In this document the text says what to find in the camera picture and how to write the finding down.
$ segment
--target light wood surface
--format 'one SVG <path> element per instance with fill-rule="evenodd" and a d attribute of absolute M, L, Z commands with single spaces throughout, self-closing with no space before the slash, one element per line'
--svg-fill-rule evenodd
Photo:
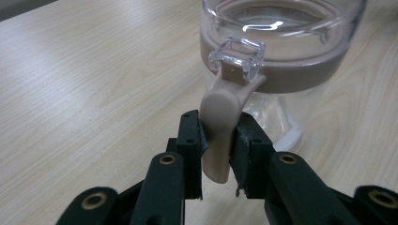
<path fill-rule="evenodd" d="M 145 177 L 205 92 L 199 0 L 64 1 L 0 22 L 0 221 L 55 224 L 82 191 Z M 398 191 L 398 2 L 371 0 L 293 152 L 327 185 Z M 204 177 L 186 224 L 268 224 Z"/>

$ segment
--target clear plastic container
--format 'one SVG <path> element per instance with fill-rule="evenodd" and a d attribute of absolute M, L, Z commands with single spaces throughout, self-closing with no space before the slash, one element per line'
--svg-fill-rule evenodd
<path fill-rule="evenodd" d="M 274 142 L 290 150 L 299 140 L 337 70 L 360 22 L 365 0 L 203 0 L 201 55 L 209 55 L 228 38 L 262 42 L 266 48 L 259 72 L 267 80 L 243 111 L 250 113 Z M 221 61 L 222 75 L 246 83 L 242 67 Z M 206 75 L 208 84 L 215 71 Z"/>

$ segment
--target transparent jar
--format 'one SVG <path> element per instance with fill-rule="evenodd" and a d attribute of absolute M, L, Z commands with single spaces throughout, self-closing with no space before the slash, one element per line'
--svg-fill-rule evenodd
<path fill-rule="evenodd" d="M 267 76 L 246 102 L 250 113 L 277 151 L 299 140 L 322 97 L 326 81 L 337 70 L 360 22 L 365 0 L 203 0 L 201 56 L 228 38 L 265 44 L 259 72 Z M 221 61 L 223 77 L 246 83 L 242 68 Z M 216 71 L 206 75 L 208 85 Z"/>

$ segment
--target clear plastic clasp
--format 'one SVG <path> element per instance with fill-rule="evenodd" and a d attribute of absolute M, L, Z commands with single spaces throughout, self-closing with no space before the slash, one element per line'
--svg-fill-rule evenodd
<path fill-rule="evenodd" d="M 219 71 L 223 63 L 242 68 L 243 79 L 251 82 L 262 66 L 266 45 L 245 38 L 229 37 L 218 50 L 208 55 L 211 70 Z"/>

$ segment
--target table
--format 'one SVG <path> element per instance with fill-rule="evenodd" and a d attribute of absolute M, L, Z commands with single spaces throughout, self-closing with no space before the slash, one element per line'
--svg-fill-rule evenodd
<path fill-rule="evenodd" d="M 0 22 L 0 220 L 54 224 L 96 187 L 125 190 L 205 93 L 198 0 L 66 1 Z M 369 1 L 299 145 L 332 188 L 398 191 L 398 2 Z M 187 224 L 268 224 L 263 201 L 204 177 Z"/>

